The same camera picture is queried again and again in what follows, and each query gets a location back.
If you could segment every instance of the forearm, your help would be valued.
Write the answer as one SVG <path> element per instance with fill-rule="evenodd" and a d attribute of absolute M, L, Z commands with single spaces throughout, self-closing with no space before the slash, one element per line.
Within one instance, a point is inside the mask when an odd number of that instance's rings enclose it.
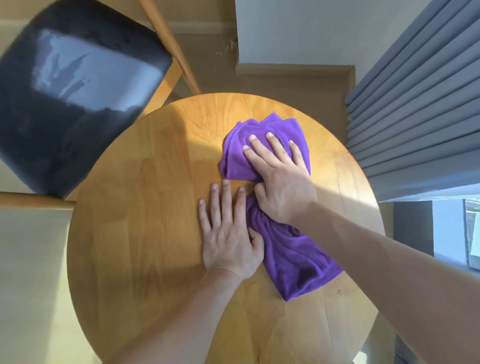
<path fill-rule="evenodd" d="M 427 362 L 480 362 L 477 278 L 318 203 L 293 225 L 343 267 Z"/>
<path fill-rule="evenodd" d="M 239 283 L 231 272 L 207 272 L 174 318 L 154 323 L 108 363 L 204 363 L 218 322 Z"/>

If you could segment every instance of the beige floor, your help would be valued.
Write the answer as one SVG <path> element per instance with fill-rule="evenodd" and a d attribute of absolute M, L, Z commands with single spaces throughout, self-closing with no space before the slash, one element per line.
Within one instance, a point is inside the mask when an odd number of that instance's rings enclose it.
<path fill-rule="evenodd" d="M 14 35 L 0 29 L 0 53 Z M 342 77 L 237 76 L 234 36 L 178 35 L 177 39 L 204 93 L 241 92 L 281 101 L 311 116 L 345 142 L 346 80 Z M 168 102 L 189 95 L 181 80 Z M 29 189 L 0 162 L 0 191 Z M 389 221 L 389 209 L 384 209 Z M 62 213 L 0 210 L 2 362 L 98 363 L 76 322 L 69 297 L 65 266 L 68 221 L 69 216 Z M 390 357 L 391 336 L 388 323 L 379 317 L 356 363 L 388 363 L 383 358 Z"/>

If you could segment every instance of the round wooden table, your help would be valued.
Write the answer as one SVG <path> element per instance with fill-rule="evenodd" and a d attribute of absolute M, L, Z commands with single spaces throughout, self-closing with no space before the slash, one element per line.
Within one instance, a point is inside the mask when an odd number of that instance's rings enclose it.
<path fill-rule="evenodd" d="M 200 281 L 197 202 L 219 183 L 222 143 L 238 121 L 276 112 L 298 120 L 319 198 L 384 233 L 362 170 L 322 125 L 253 95 L 183 99 L 138 120 L 104 152 L 83 182 L 68 237 L 67 267 L 78 320 L 101 359 L 174 312 Z M 249 182 L 233 182 L 252 190 Z M 285 303 L 263 265 L 227 306 L 207 363 L 351 363 L 377 310 L 342 273 Z"/>

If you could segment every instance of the purple microfiber towel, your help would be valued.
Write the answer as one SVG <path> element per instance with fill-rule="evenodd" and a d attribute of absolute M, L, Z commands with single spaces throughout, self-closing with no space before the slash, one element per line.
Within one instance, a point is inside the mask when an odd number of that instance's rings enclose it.
<path fill-rule="evenodd" d="M 290 158 L 288 141 L 299 146 L 310 173 L 307 142 L 295 119 L 282 120 L 277 114 L 265 120 L 239 122 L 227 135 L 220 169 L 225 178 L 261 182 L 262 177 L 245 158 L 243 145 L 251 147 L 248 137 L 254 134 L 271 151 L 266 133 L 272 132 L 282 143 Z M 259 232 L 265 241 L 265 267 L 285 301 L 320 288 L 343 270 L 307 236 L 290 225 L 270 219 L 258 206 L 255 193 L 247 197 L 247 225 Z"/>

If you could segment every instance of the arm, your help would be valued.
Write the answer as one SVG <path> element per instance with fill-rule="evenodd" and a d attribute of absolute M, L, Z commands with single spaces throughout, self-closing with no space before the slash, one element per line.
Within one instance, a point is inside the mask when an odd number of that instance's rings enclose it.
<path fill-rule="evenodd" d="M 261 209 L 317 242 L 424 360 L 480 363 L 480 281 L 322 206 L 298 147 L 289 144 L 292 161 L 267 139 L 275 155 L 255 137 L 255 151 L 244 146 L 265 181 L 255 186 Z"/>
<path fill-rule="evenodd" d="M 206 273 L 191 299 L 169 321 L 160 319 L 120 350 L 109 364 L 204 363 L 220 318 L 242 280 L 264 258 L 264 241 L 245 221 L 245 191 L 240 188 L 232 216 L 230 183 L 224 181 L 222 207 L 212 185 L 210 223 L 199 202 Z"/>

